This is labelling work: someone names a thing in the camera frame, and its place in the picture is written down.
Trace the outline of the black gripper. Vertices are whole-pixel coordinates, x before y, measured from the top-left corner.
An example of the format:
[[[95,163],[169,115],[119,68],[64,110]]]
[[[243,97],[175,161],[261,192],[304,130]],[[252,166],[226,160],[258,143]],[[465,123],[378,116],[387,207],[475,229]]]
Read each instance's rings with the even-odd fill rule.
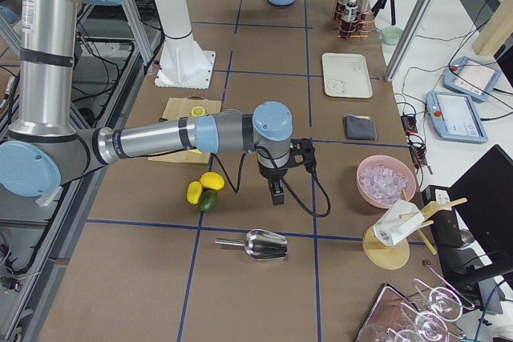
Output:
[[[268,180],[269,192],[271,195],[273,206],[284,204],[285,192],[281,182],[281,178],[287,173],[287,162],[289,161],[289,153],[283,155],[275,155],[265,147],[256,149],[258,170],[261,175]]]

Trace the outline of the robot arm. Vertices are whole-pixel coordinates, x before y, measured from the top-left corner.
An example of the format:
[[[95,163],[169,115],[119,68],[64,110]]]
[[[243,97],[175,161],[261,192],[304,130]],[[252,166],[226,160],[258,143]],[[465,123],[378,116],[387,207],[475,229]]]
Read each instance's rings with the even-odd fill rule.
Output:
[[[36,197],[121,159],[197,149],[256,153],[270,187],[289,168],[292,115],[279,102],[251,114],[229,110],[149,126],[76,130],[70,123],[75,33],[84,2],[123,0],[22,0],[18,117],[1,145],[1,184]]]

